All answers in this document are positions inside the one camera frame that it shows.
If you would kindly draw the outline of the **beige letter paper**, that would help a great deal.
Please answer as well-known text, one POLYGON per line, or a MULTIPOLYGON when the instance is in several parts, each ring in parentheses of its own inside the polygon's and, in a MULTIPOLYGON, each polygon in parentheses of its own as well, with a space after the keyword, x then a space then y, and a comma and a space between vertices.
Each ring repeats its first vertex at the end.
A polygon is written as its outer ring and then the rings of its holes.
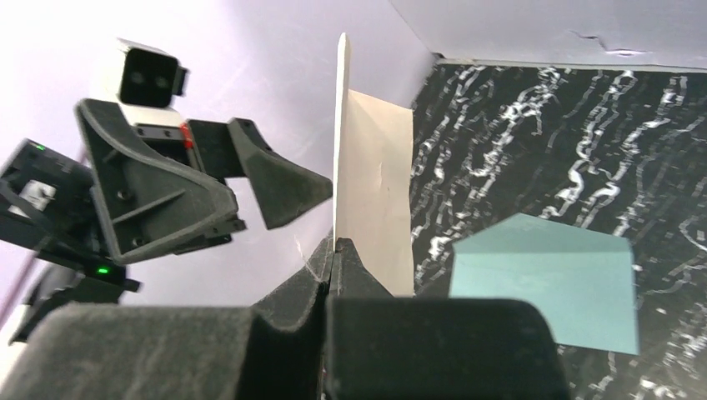
POLYGON ((338 39, 333 235, 352 240, 366 270, 395 297, 414 294, 409 202, 413 112, 349 86, 351 45, 338 39))

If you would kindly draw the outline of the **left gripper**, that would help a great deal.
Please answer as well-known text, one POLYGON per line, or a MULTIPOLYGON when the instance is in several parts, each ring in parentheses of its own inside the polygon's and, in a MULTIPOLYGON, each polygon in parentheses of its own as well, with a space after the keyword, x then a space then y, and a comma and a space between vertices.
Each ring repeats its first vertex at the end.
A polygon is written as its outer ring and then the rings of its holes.
POLYGON ((236 196, 219 180, 245 176, 269 230, 333 196, 329 178, 277 154, 251 120, 133 128, 115 102, 91 98, 75 115, 98 221, 119 264, 189 253, 243 231, 236 196))

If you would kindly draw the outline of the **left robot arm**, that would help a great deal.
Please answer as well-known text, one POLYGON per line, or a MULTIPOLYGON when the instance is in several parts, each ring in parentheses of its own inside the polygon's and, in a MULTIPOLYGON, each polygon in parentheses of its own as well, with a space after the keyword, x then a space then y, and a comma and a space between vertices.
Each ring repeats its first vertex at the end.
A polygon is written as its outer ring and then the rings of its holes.
POLYGON ((68 303, 116 303, 140 284, 128 267, 231 241, 246 228, 230 178, 249 181, 265 226, 330 199, 332 182, 277 154, 254 122, 130 123, 120 104, 75 107, 87 162, 26 140, 1 174, 1 239, 54 264, 10 342, 68 303))

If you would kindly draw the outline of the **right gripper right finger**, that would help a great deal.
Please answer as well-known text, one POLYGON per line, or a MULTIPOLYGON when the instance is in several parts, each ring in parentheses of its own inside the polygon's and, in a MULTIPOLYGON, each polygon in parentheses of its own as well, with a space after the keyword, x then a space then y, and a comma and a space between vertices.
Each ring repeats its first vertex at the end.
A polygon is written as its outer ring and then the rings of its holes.
POLYGON ((566 399, 539 310, 513 299, 394 297, 337 240, 326 311, 332 399, 566 399))

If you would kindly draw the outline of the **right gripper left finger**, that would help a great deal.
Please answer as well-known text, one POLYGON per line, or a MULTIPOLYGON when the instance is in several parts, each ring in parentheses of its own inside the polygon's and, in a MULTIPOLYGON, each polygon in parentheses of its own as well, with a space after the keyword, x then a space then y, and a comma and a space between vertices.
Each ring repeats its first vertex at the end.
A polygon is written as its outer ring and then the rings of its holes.
POLYGON ((4 399, 318 399, 326 237, 251 307, 71 305, 50 313, 5 379, 4 399))

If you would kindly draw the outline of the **teal envelope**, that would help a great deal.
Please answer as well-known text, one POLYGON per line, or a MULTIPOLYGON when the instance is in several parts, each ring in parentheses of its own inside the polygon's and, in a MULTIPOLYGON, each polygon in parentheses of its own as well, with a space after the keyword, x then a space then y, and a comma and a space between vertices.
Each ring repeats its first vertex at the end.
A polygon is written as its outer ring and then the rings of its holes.
POLYGON ((639 354, 626 238, 516 213, 453 249, 450 297, 525 301, 558 344, 639 354))

